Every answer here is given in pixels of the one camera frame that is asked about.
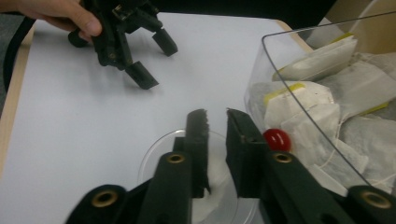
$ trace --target yellow label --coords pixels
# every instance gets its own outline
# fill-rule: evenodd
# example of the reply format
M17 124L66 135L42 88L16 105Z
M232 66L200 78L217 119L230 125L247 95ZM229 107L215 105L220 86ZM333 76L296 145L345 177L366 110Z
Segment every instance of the yellow label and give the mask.
M273 76L272 76L273 80L275 80L275 77L277 77L277 76L282 76L282 75L280 74L280 72L281 72L285 67L286 67L286 66L282 67L281 69L279 69L279 70L277 70L277 71L275 71L275 72L273 73Z
M338 36L337 38L335 38L335 39L332 41L332 43L337 42L337 41L339 41L339 40L342 40L342 39L347 38L347 37L352 36L352 35L353 35L352 33L345 33L345 34L340 35L340 36Z
M289 86L289 89L291 91L296 91L296 90L301 89L301 88L305 88L305 85L303 83L301 83L301 82L297 82L297 83ZM277 91L273 91L273 92L270 92L270 93L264 95L264 99L263 99L264 100L264 104L268 105L268 102L271 99L274 99L278 95L285 94L286 92L289 92L288 88L283 88L283 89L280 89L280 90L277 90Z
M389 105L389 102L386 102L386 103L384 103L384 104L382 104L382 105L378 105L378 106L375 106L375 107L373 107L373 108L371 108L371 109L368 109L368 110L366 110L366 111L364 111L364 112L361 112L360 115L363 116L363 115L366 115L366 114L373 113L373 112L375 112L376 110L379 110L379 109L382 109L382 108L387 107L388 105Z

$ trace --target red ball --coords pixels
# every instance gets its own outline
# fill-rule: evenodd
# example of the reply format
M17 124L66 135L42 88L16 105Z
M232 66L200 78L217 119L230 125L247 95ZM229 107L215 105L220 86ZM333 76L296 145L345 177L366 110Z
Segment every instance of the red ball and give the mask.
M262 136L272 150L290 151L291 141L289 135L280 129L268 129Z

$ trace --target black mechanical part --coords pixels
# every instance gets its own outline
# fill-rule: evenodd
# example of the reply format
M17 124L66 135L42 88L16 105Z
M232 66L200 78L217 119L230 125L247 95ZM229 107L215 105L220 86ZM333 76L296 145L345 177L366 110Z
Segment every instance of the black mechanical part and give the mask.
M206 111L194 110L187 116L186 135L183 151L192 157L192 195L194 198L203 198L205 189L210 193L207 177L207 158L209 142L209 125Z
M125 34L145 28L156 33L153 38L166 56L176 53L176 43L157 19L158 8L149 0L84 0L82 2L83 6L99 19L103 27L99 36L92 37L99 64L125 70L144 90L158 85L157 80L142 63L134 63L125 37ZM68 38L72 45L82 48L87 42L79 38L78 32L79 30L72 32Z
M396 223L396 198L381 189L352 187L340 204L357 223Z
M191 223L191 167L187 153L161 156L137 224Z
M79 30L75 30L71 32L67 38L69 39L69 42L76 48L83 48L85 47L88 42L84 39L81 39L78 35Z
M261 199L265 223L396 223L393 196L371 186L352 187L345 198L331 193L292 154L268 149L246 113L230 109L228 116L227 163L235 187L241 197ZM250 179L257 176L260 181Z
M236 191L260 199L266 224L396 223L393 196L370 186L352 187L346 197L330 192L292 154L268 149L249 115L227 114L226 161ZM112 185L92 190L66 224L190 224L191 198L208 184L207 136L206 112L191 112L186 136L175 139L151 180L129 192Z
M268 149L246 113L228 110L228 116L227 148L230 150L227 152L232 153L227 156L227 162L232 176L239 180L234 183L239 184L236 186L238 192L246 193L242 189L251 189L252 197L258 196L255 193L261 189L258 198L262 201L264 217L268 217L265 223L326 223L324 219L336 221L334 223L354 223L297 158ZM250 179L257 176L259 181ZM241 184L241 180L252 186ZM268 212L274 212L274 208L280 208L281 212Z
M149 181L127 192L116 185L103 185L87 193L66 224L135 223Z
M250 116L238 110L227 111L227 164L238 197L259 198L261 162L269 150Z

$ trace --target white tabletop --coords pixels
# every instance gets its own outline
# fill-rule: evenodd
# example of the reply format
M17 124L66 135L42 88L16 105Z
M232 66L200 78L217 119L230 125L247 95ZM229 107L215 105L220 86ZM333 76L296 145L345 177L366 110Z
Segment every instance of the white tabletop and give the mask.
M149 91L99 65L93 47L76 49L66 32L36 23L0 180L0 223L64 223L89 190L135 187L151 145L183 129L194 109L206 109L211 131L225 135L226 108L245 110L262 36L283 31L265 19L159 19L175 55L164 56L148 31L127 36L134 60L160 83Z

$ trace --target transparent container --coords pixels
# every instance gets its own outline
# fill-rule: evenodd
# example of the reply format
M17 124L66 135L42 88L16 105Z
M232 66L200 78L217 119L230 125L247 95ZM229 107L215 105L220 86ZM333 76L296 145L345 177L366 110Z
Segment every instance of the transparent container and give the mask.
M395 193L396 12L262 38L245 104L317 181Z

